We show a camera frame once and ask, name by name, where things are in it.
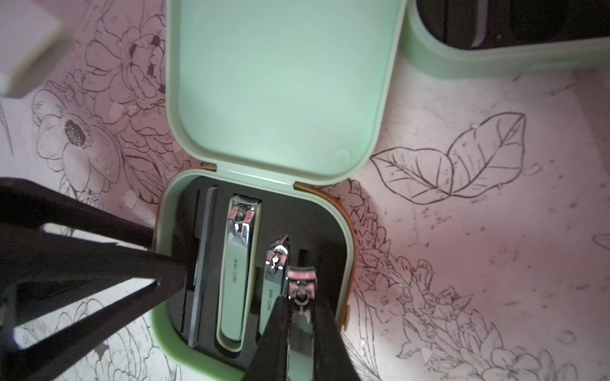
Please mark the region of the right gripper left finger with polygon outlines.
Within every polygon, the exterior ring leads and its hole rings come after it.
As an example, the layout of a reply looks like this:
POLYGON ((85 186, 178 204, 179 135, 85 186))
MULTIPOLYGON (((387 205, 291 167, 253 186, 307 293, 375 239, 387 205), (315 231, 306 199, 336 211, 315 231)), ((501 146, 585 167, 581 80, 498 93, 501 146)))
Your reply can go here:
POLYGON ((254 359, 244 375, 245 381, 286 381, 289 326, 288 300, 278 298, 254 359))

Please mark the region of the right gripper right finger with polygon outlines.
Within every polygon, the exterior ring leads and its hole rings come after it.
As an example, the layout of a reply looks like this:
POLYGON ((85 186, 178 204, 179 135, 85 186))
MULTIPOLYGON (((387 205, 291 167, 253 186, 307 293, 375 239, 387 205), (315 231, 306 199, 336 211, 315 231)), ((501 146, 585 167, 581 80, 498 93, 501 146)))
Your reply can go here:
POLYGON ((330 304, 322 292, 314 301, 314 380, 359 381, 335 322, 330 304))

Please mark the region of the large green nail clipper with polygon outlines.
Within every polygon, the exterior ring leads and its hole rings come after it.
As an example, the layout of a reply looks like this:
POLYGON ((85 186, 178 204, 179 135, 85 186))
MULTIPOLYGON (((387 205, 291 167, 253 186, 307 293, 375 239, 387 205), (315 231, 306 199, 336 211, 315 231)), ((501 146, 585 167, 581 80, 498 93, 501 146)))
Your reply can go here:
POLYGON ((261 201, 234 195, 230 199, 222 247, 217 342, 241 352, 254 297, 261 201))

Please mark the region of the slanted small nail clipper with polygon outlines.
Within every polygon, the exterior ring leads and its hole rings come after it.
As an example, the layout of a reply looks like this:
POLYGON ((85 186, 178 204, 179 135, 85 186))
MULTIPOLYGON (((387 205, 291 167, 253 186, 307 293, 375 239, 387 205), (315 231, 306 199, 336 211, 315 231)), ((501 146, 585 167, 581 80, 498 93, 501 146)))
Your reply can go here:
POLYGON ((314 379, 313 307, 317 292, 314 267, 289 267, 285 295, 289 309, 287 380, 314 379))

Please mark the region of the green nail clipper case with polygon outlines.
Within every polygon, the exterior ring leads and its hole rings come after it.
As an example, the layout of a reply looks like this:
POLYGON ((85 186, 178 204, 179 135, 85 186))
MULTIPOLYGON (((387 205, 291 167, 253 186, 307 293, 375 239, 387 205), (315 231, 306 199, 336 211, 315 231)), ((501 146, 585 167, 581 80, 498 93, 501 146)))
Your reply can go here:
POLYGON ((166 111, 177 143, 203 161, 160 200, 154 249, 187 265, 184 288, 155 307, 152 331, 176 363, 240 380, 258 333, 265 257, 288 235, 289 267, 314 267, 339 332, 357 236, 323 191, 354 174, 379 136, 405 12, 403 1, 169 1, 166 111), (206 256, 199 341, 188 345, 205 194, 218 187, 206 256), (261 201, 254 297, 241 352, 216 339, 230 199, 261 201))

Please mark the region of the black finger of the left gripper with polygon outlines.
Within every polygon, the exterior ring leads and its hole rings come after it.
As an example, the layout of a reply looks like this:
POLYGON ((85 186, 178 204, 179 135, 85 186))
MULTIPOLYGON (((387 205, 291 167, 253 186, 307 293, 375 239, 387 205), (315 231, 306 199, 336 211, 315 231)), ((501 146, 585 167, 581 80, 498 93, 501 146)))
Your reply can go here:
POLYGON ((1 378, 52 380, 179 292, 187 268, 150 251, 143 225, 32 181, 1 181, 1 378), (129 279, 143 289, 22 349, 14 329, 129 279))

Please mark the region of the small silver nail clipper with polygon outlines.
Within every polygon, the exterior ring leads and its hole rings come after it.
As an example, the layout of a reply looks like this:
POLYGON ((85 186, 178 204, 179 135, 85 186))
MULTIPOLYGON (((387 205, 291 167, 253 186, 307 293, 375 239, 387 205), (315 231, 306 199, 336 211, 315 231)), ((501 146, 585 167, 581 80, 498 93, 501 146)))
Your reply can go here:
POLYGON ((261 337, 265 333, 277 298, 283 295, 290 251, 289 237, 284 235, 274 241, 266 253, 258 324, 261 337))

